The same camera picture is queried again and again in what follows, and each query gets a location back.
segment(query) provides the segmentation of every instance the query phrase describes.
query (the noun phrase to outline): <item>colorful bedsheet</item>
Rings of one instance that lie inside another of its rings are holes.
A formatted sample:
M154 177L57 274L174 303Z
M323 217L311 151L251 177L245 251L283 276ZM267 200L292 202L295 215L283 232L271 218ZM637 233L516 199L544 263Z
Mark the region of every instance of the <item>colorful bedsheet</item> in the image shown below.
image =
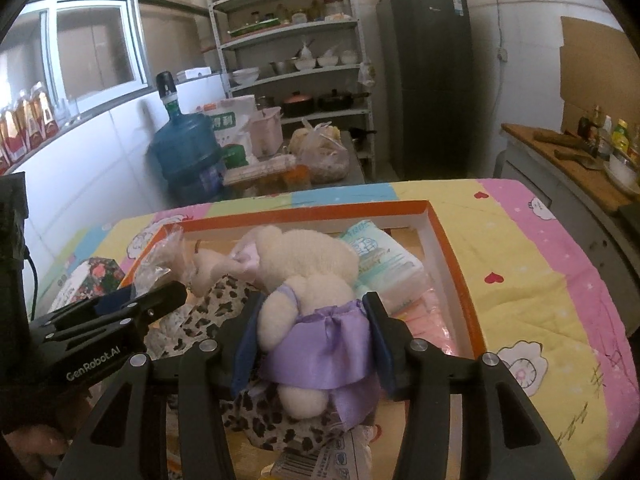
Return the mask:
M163 223L382 200L430 200L460 263L487 348L510 366L576 478L597 478L638 419L640 395L630 348L597 270L548 209L518 182L372 184L126 219L79 232L44 284L58 286L90 256L113 258L126 272Z

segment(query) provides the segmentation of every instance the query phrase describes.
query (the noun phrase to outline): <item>pink container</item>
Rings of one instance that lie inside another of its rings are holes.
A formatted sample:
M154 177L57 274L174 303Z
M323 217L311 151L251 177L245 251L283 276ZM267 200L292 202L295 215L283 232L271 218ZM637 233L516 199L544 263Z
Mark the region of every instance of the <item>pink container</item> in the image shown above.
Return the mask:
M264 108L251 116L251 146L255 156L274 155L282 145L280 107Z

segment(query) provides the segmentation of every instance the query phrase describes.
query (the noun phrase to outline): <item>blue water bottle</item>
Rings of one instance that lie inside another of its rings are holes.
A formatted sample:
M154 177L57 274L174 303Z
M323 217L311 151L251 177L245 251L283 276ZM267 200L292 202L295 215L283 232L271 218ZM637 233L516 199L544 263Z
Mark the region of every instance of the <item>blue water bottle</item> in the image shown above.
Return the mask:
M171 72L159 73L156 86L169 122L156 132L149 154L157 159L170 194L183 206L221 200L223 152L211 120L204 114L180 111Z

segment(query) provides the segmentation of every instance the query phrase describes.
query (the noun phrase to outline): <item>red heart print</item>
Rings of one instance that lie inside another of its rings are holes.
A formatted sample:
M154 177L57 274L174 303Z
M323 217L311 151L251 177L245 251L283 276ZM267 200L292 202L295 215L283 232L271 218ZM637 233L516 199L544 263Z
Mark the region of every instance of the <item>red heart print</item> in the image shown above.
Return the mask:
M496 274L495 272L492 272L484 279L484 282L488 283L489 285L491 285L492 283L502 283L503 281L504 278L500 274Z

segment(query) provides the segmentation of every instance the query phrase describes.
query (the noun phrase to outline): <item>yellow bottle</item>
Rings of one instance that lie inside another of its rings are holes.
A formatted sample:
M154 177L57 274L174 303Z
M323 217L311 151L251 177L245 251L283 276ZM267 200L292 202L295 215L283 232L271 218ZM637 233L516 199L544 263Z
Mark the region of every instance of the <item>yellow bottle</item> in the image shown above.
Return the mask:
M611 134L611 142L613 142L613 146L625 154L629 149L629 134L627 129L628 124L626 124L626 121L620 119L618 121L618 126L616 126L616 129L613 130L613 133Z

